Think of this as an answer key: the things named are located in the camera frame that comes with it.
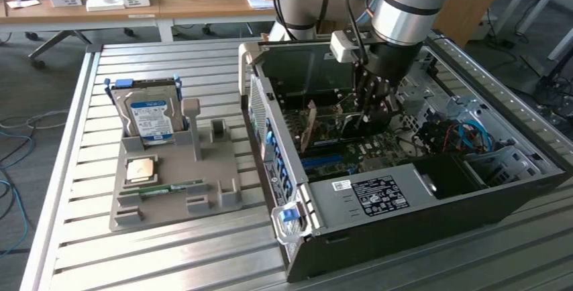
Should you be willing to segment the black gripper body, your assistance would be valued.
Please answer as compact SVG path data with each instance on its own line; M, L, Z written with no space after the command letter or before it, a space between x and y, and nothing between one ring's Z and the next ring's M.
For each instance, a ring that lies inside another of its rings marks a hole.
M397 87L410 71L416 57L422 48L422 42L402 46L390 42L379 42L367 49L367 63L362 68L374 76Z

